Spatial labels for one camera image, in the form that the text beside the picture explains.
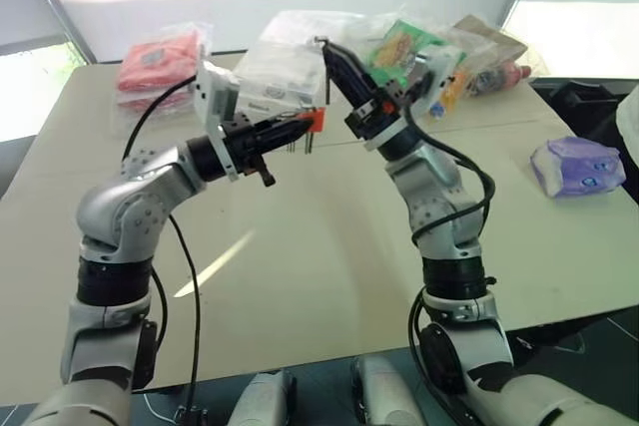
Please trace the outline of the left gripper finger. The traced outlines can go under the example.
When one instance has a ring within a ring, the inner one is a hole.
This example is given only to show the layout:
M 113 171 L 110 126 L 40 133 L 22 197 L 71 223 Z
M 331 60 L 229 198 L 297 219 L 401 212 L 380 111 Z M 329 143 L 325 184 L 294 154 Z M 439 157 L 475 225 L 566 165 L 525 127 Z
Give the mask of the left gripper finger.
M 306 134 L 305 131 L 269 130 L 256 135 L 253 151 L 255 153 L 269 153 L 288 144 L 295 143 Z
M 313 126 L 310 118 L 271 117 L 255 124 L 261 135 L 303 135 Z

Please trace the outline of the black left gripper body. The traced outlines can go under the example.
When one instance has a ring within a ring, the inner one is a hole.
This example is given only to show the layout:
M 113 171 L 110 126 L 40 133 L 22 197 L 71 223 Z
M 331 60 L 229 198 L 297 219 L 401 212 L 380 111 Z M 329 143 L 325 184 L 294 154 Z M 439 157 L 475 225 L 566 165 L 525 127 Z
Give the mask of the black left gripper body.
M 276 183 L 264 160 L 264 155 L 276 148 L 275 125 L 274 120 L 252 123 L 246 115 L 235 115 L 231 121 L 223 122 L 225 145 L 236 171 L 245 177 L 258 174 L 267 188 Z

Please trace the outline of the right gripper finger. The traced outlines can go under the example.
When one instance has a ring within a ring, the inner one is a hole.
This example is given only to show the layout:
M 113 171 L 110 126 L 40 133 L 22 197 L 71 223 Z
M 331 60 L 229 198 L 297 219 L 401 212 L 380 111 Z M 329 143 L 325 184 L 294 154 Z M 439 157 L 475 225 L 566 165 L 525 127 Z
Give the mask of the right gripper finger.
M 354 109 L 369 101 L 369 74 L 351 50 L 338 44 L 321 48 L 327 76 Z
M 328 77 L 345 96 L 372 96 L 376 84 L 351 50 L 328 43 Z

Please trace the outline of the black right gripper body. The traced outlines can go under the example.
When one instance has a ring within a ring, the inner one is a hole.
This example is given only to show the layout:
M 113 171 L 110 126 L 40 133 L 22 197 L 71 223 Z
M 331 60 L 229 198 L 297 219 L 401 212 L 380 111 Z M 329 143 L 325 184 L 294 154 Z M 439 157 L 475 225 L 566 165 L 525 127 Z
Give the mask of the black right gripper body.
M 390 140 L 395 137 L 412 139 L 406 122 L 401 126 L 393 126 L 402 120 L 405 91 L 406 88 L 397 80 L 387 81 L 375 88 L 364 81 L 345 87 L 343 95 L 352 107 L 344 119 L 345 124 L 358 139 L 372 140 L 382 134 Z

